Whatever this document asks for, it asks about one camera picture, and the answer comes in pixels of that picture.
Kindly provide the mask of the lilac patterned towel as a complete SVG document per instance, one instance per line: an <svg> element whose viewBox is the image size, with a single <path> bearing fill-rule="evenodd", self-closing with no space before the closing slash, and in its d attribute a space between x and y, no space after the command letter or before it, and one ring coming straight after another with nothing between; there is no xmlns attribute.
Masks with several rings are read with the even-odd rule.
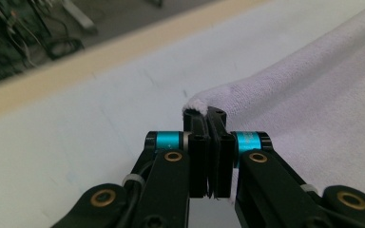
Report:
<svg viewBox="0 0 365 228"><path fill-rule="evenodd" d="M250 77L194 95L186 108L217 107L231 131L264 131L317 190L365 193L365 9Z"/></svg>

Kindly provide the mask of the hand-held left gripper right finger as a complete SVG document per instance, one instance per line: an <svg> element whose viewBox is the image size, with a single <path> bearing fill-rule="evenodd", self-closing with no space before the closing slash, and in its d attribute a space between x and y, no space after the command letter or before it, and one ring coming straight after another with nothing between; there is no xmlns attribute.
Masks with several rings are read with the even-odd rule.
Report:
<svg viewBox="0 0 365 228"><path fill-rule="evenodd" d="M250 150L271 150L272 141L266 132L231 131L226 129L227 114L209 107L205 119L211 138L209 192L216 198L229 198L233 169L240 165L240 156Z"/></svg>

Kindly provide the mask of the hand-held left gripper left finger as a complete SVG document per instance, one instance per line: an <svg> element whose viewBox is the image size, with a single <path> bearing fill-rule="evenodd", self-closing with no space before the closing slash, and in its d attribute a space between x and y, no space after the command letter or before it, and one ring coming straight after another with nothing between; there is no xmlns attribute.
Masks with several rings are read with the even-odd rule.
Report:
<svg viewBox="0 0 365 228"><path fill-rule="evenodd" d="M203 115L194 109L182 113L183 131L149 131L144 148L154 151L180 149L189 155L189 190L191 198L207 195L207 149L209 134Z"/></svg>

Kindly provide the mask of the white foam mat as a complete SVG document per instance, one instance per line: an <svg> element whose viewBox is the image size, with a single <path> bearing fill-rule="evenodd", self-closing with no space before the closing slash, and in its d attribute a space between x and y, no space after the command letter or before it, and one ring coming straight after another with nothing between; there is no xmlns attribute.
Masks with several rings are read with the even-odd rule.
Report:
<svg viewBox="0 0 365 228"><path fill-rule="evenodd" d="M222 0L0 84L0 228L49 228L119 183L151 130L196 94L250 77L365 10L365 0Z"/></svg>

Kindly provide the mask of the white table leg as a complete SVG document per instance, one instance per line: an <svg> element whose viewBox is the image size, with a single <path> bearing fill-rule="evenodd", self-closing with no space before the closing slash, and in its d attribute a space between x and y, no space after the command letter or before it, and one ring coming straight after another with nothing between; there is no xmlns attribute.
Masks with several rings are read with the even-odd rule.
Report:
<svg viewBox="0 0 365 228"><path fill-rule="evenodd" d="M94 22L85 15L72 0L62 0L62 6L65 11L75 20L84 32L97 33L97 27Z"/></svg>

